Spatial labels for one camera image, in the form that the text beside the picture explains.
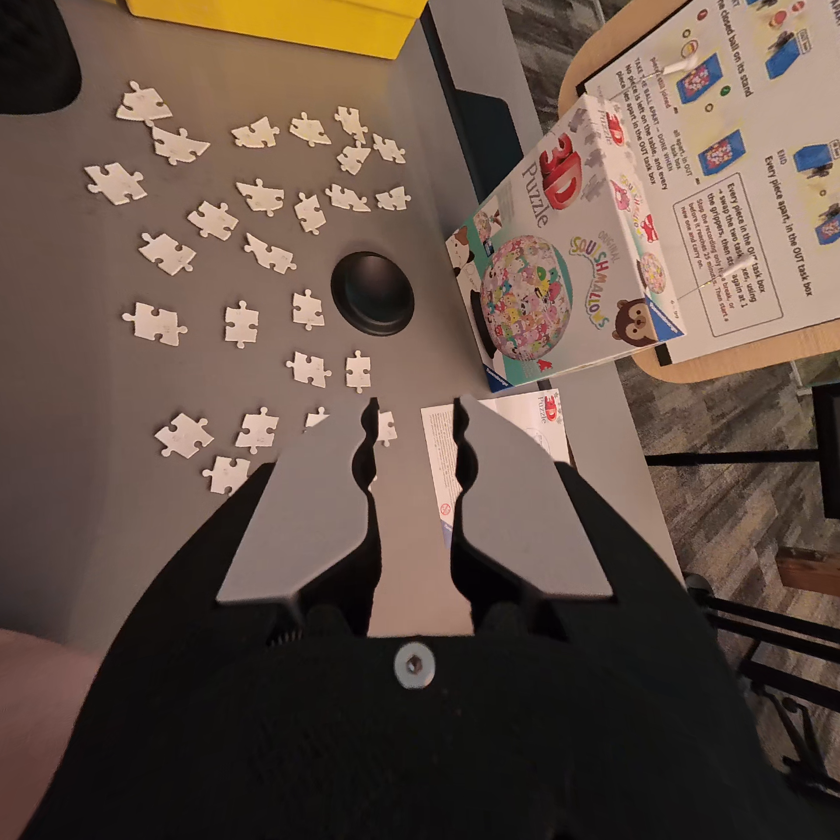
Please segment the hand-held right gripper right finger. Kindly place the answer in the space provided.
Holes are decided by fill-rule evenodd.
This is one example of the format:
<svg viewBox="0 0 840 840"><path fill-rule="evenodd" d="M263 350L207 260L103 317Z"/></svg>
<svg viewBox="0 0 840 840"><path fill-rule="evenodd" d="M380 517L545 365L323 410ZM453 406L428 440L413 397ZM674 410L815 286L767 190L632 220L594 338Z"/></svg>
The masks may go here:
<svg viewBox="0 0 840 840"><path fill-rule="evenodd" d="M614 592L561 470L525 431L471 395L455 400L450 574L477 634L498 605L528 628L555 602L608 602Z"/></svg>

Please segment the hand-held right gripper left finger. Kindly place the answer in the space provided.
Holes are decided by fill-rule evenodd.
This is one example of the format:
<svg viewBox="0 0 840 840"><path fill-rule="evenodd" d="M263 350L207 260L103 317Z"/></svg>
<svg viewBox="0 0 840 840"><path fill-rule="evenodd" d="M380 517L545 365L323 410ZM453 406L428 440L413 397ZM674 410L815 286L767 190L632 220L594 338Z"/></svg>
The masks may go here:
<svg viewBox="0 0 840 840"><path fill-rule="evenodd" d="M371 485L379 404L353 403L278 457L217 594L225 605L280 604L302 619L333 606L369 632L382 575Z"/></svg>

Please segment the spread of white jigsaw pieces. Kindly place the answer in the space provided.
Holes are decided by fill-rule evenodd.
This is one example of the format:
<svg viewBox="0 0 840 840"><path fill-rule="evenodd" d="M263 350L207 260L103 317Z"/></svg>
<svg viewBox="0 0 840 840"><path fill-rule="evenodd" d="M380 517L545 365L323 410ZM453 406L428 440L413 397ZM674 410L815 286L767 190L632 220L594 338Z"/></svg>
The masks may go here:
<svg viewBox="0 0 840 840"><path fill-rule="evenodd" d="M152 87L141 87L136 80L129 82L130 90L122 95L115 117L124 121L141 122L151 130L154 151L164 157L171 165L194 162L209 146L206 141L195 140L185 129L176 133L161 129L157 123L172 117L172 111L164 102L160 93ZM342 130L353 137L353 145L346 146L337 156L341 172L356 175L372 151L376 151L384 161L403 165L405 150L394 139L386 139L378 133L372 134L373 144L368 145L366 134L369 128L361 123L358 109L338 106L333 114ZM239 148L267 149L276 146L276 137L280 129L272 125L267 116L250 124L231 130L234 142ZM321 122L311 119L305 112L290 120L290 133L308 146L329 144L330 138L325 133ZM124 167L113 162L104 166L91 165L84 168L90 179L87 189L91 194L105 196L111 205L123 206L146 197L141 185L143 175L136 171L127 172ZM272 217L284 204L285 193L280 188L267 187L263 180L256 179L254 184L237 183L237 190L246 200L248 207L256 213ZM324 190L334 207L356 213L370 212L366 196L361 196L348 187L333 183ZM319 198L301 192L294 206L301 229L316 235L325 225L326 217L321 210ZM226 203L213 205L201 202L198 208L187 215L187 220L197 228L202 237L212 236L226 241L235 231L238 219L228 211ZM141 235L143 245L139 253L152 265L170 277L180 271L193 269L195 251L188 248L168 234L151 236ZM246 233L244 252L251 254L258 265L267 270L284 275L288 270L295 270L293 254L283 248L268 245L251 233ZM291 300L291 317L307 331L324 325L322 303L312 295L310 289L303 293L294 292ZM133 325L136 338L157 342L169 347L178 347L180 338L188 328L179 323L175 311L165 310L151 304L136 301L131 312L124 312L121 319ZM224 313L224 340L233 343L242 350L246 345L255 343L258 337L259 312L249 308L241 300L235 307L226 307ZM302 384L325 387L331 374L323 366L323 359L316 356L295 352L294 358L287 362L292 370L293 379ZM357 393L371 385L370 360L355 351L345 363L346 384ZM279 419L268 414L263 406L257 413L247 413L240 425L235 446L245 448L251 455L257 455L262 448L274 444ZM167 425L154 434L162 444L161 455L167 457L178 454L184 459L193 457L200 448L209 446L214 437L206 430L205 418L193 419L184 413L177 414ZM213 467L205 469L203 476L209 478L209 489L218 495L231 496L242 487L249 476L250 461L247 458L228 458L217 456Z"/></svg>

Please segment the yellow plastic bin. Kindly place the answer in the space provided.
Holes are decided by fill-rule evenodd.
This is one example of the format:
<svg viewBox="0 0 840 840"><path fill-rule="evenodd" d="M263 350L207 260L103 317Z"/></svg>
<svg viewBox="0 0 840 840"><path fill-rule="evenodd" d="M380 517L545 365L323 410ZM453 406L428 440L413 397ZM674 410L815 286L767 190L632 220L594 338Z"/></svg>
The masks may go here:
<svg viewBox="0 0 840 840"><path fill-rule="evenodd" d="M132 15L393 60L426 1L128 1Z"/></svg>

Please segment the colourful puzzle box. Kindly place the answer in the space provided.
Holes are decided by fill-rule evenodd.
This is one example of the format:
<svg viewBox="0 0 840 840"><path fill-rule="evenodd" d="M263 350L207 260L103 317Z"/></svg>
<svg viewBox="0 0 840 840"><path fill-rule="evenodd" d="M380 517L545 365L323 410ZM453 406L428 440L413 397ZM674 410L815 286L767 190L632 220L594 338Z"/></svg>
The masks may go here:
<svg viewBox="0 0 840 840"><path fill-rule="evenodd" d="M628 128L583 94L446 239L492 393L685 335Z"/></svg>

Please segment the white printed leaflet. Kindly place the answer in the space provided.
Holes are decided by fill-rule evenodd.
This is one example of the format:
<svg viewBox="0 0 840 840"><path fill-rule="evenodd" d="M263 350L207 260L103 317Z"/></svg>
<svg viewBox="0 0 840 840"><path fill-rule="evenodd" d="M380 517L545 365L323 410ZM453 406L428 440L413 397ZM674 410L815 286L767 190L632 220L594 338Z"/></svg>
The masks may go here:
<svg viewBox="0 0 840 840"><path fill-rule="evenodd" d="M557 389L497 396L481 402L533 438L554 461L573 463ZM454 407L452 404L425 407L421 411L421 417L444 544L449 548L455 503L461 491L456 478Z"/></svg>

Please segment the wooden easel board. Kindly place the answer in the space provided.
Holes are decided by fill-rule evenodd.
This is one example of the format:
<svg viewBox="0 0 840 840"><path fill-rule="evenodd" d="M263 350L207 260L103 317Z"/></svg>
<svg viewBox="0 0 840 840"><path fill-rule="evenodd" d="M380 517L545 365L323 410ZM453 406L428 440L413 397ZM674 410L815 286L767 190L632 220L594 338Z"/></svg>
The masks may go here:
<svg viewBox="0 0 840 840"><path fill-rule="evenodd" d="M683 4L679 1L633 1L607 20L572 59L560 88L558 115L574 104L579 96L577 89L585 78L630 49ZM661 364L653 348L635 353L632 360L641 371L657 380L690 384L838 350L839 320L834 319L677 364Z"/></svg>

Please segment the wooden bench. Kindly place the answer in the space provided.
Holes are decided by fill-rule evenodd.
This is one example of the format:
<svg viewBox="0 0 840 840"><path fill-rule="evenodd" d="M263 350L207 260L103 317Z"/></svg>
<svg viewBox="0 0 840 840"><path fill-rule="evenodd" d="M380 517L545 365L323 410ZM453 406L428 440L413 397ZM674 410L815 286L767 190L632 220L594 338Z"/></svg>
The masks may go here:
<svg viewBox="0 0 840 840"><path fill-rule="evenodd" d="M780 546L775 562L783 586L839 597L839 553Z"/></svg>

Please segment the person's leg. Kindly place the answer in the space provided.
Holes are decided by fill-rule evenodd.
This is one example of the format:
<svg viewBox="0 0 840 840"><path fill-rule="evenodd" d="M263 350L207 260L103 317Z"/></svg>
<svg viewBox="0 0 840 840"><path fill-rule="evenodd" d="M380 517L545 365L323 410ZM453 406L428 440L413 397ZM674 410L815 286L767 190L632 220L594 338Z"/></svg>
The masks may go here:
<svg viewBox="0 0 840 840"><path fill-rule="evenodd" d="M67 747L101 658L1 631L1 838L19 838Z"/></svg>

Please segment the black quilted pad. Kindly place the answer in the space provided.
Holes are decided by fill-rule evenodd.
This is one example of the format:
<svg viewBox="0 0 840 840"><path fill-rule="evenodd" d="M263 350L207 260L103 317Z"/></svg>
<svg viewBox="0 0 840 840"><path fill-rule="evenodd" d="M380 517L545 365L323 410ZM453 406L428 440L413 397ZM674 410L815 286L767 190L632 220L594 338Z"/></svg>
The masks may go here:
<svg viewBox="0 0 840 840"><path fill-rule="evenodd" d="M77 99L81 69L55 1L1 2L1 113L55 112Z"/></svg>

